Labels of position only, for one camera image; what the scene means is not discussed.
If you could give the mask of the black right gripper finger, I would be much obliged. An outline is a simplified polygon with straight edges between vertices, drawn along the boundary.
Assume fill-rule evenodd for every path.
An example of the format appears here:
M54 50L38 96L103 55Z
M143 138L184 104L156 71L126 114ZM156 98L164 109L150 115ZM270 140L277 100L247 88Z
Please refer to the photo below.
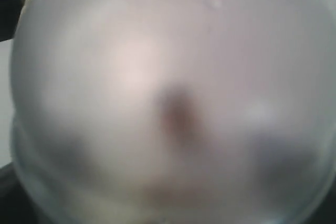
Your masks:
M9 163L1 168L1 224L27 223L34 223L34 209Z

